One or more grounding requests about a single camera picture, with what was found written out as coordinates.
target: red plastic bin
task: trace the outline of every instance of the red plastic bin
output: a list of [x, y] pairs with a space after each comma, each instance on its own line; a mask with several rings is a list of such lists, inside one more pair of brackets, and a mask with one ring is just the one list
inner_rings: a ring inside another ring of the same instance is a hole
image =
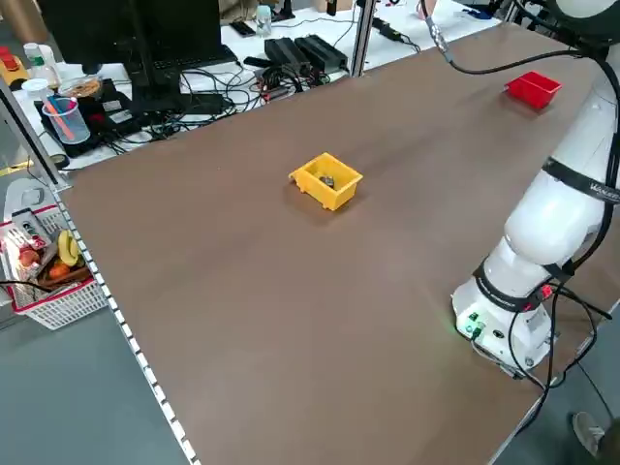
[[562, 84], [530, 71], [506, 84], [506, 88], [515, 99], [521, 100], [535, 109], [543, 109], [549, 105], [555, 93], [562, 88]]

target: keyboard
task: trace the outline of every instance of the keyboard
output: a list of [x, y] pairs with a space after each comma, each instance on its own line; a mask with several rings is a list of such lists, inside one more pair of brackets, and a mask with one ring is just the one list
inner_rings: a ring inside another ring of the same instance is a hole
[[193, 68], [201, 68], [203, 66], [221, 65], [222, 63], [232, 63], [237, 61], [236, 55], [227, 46], [221, 46], [216, 53], [210, 56], [196, 56], [190, 58], [178, 58], [174, 60], [157, 60], [153, 61], [156, 70], [191, 70]]

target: brown table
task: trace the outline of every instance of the brown table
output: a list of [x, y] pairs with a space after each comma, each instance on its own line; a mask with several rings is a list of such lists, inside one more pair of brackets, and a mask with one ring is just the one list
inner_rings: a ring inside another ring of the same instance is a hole
[[[558, 47], [501, 26], [453, 48]], [[203, 464], [480, 464], [509, 436], [537, 392], [472, 353], [450, 293], [593, 76], [535, 69], [564, 83], [540, 114], [501, 93], [526, 69], [429, 50], [77, 173], [62, 199]], [[287, 182], [323, 151], [364, 174], [336, 213]], [[607, 307], [614, 242], [574, 283]], [[586, 326], [560, 320], [566, 358]]]

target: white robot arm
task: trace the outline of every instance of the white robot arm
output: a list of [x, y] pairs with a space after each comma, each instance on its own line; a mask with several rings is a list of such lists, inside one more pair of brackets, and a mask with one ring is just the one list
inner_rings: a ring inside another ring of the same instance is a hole
[[[607, 44], [620, 40], [620, 2], [547, 3], [576, 33]], [[437, 33], [432, 19], [427, 22], [431, 35]], [[436, 43], [445, 47], [441, 37]], [[610, 47], [607, 63], [620, 73], [620, 46]], [[620, 202], [609, 165], [612, 141], [620, 141], [614, 140], [616, 105], [617, 95], [601, 73], [571, 129], [506, 222], [499, 244], [452, 296], [458, 331], [512, 373], [534, 367], [549, 351], [552, 325], [541, 298], [548, 295], [538, 295], [548, 291], [542, 285], [554, 277], [564, 281], [563, 266], [610, 221], [613, 205]]]

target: yellow plastic bin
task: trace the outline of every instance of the yellow plastic bin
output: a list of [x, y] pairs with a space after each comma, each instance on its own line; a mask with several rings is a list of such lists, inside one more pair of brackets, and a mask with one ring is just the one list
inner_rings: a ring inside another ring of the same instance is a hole
[[[333, 180], [333, 188], [321, 178]], [[336, 210], [348, 201], [356, 193], [356, 186], [362, 178], [357, 171], [328, 153], [322, 153], [289, 174], [289, 179], [294, 179], [301, 192], [307, 192], [323, 208], [330, 210]]]

